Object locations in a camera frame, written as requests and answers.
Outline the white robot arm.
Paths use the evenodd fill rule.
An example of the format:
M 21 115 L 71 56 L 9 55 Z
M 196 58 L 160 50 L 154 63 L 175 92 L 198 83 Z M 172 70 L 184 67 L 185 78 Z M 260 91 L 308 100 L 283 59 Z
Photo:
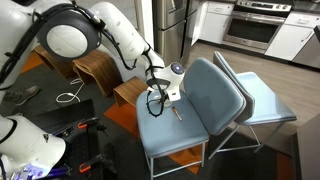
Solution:
M 159 91 L 169 101 L 180 99 L 182 65 L 166 65 L 109 2 L 86 9 L 73 0 L 33 0 L 27 5 L 0 0 L 0 35 L 2 92 L 15 83 L 37 41 L 50 55 L 62 60 L 81 58 L 100 46 L 123 63 L 143 58 L 148 89 Z

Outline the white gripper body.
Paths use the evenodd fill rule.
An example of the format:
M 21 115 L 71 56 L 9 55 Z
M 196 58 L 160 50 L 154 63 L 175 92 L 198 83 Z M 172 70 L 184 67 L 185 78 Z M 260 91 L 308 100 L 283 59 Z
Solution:
M 152 66 L 146 70 L 146 83 L 154 90 L 163 90 L 170 101 L 177 101 L 181 98 L 179 86 L 184 75 L 184 67 L 177 62 L 165 68 Z

